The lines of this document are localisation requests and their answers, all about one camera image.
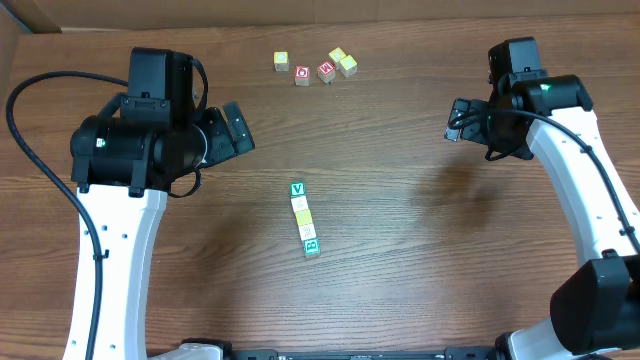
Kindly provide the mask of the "tan wooden block blue side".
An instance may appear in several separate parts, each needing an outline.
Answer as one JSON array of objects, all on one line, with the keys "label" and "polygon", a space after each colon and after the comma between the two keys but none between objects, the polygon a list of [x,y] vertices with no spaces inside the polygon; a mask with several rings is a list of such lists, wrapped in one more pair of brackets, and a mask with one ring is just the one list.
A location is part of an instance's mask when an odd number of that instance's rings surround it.
[{"label": "tan wooden block blue side", "polygon": [[298,227],[300,240],[302,242],[315,239],[317,237],[315,226],[313,223],[301,225]]}]

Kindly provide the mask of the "white wooden block red drawing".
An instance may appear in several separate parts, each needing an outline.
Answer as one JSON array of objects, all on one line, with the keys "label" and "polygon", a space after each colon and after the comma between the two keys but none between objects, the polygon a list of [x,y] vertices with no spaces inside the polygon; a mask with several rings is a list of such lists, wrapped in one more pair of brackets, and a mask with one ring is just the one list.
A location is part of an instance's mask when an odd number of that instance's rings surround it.
[{"label": "white wooden block red drawing", "polygon": [[296,196],[291,198],[292,210],[294,213],[299,211],[305,211],[309,209],[306,196]]}]

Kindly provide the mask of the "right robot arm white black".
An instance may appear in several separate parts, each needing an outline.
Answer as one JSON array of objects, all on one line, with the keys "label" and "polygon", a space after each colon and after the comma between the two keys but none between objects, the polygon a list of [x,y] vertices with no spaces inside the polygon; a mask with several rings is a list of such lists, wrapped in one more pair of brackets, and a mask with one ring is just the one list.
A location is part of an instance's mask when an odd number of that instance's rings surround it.
[{"label": "right robot arm white black", "polygon": [[573,234],[577,271],[542,322],[500,336],[491,359],[602,359],[639,346],[639,210],[609,158],[593,101],[575,75],[520,79],[490,101],[458,98],[445,139],[488,161],[537,159]]}]

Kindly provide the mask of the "red wooden block letter E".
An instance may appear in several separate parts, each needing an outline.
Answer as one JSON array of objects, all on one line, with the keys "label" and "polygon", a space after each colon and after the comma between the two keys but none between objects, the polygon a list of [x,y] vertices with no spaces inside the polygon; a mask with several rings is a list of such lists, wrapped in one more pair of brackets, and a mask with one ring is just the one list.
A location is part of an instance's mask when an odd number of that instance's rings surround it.
[{"label": "red wooden block letter E", "polygon": [[325,84],[331,83],[336,77],[336,68],[330,61],[324,61],[317,67],[317,75]]}]

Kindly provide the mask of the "white wooden block green side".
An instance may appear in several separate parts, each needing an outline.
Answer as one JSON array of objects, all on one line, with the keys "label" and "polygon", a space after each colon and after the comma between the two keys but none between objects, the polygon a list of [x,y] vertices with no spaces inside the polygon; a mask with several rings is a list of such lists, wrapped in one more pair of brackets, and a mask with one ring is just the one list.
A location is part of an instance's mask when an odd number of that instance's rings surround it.
[{"label": "white wooden block green side", "polygon": [[290,196],[300,197],[306,195],[306,186],[304,182],[292,182],[289,187]]}]

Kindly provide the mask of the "red wooden block letter O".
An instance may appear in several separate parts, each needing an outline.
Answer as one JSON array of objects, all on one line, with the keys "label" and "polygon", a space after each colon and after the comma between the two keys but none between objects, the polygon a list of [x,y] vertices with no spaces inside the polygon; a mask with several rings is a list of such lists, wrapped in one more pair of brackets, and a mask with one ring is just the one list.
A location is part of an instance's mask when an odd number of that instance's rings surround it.
[{"label": "red wooden block letter O", "polygon": [[295,68],[294,82],[296,86],[309,86],[310,68],[308,66],[297,66]]}]

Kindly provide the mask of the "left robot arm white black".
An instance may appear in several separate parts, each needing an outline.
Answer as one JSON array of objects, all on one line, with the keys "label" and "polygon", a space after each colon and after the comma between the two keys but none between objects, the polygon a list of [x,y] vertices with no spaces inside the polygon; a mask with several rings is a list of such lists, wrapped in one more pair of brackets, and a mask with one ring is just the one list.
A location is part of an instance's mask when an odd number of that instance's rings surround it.
[{"label": "left robot arm white black", "polygon": [[[237,102],[223,106],[234,140],[249,149],[250,132]],[[102,300],[91,359],[148,359],[145,337],[146,305],[151,258],[168,194],[145,190],[130,197],[120,186],[91,185],[78,193],[94,225],[103,250]],[[80,219],[80,253],[68,341],[62,359],[85,359],[93,311],[94,261],[90,236]],[[222,345],[185,343],[151,359],[224,359]]]}]

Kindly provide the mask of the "green wooden block letter B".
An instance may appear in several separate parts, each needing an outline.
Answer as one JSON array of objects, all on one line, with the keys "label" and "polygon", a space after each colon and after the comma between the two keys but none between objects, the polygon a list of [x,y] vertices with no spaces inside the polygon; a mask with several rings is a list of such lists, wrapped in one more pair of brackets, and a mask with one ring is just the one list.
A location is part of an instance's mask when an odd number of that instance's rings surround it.
[{"label": "green wooden block letter B", "polygon": [[303,241],[303,250],[306,257],[319,256],[321,254],[320,242],[318,238]]}]

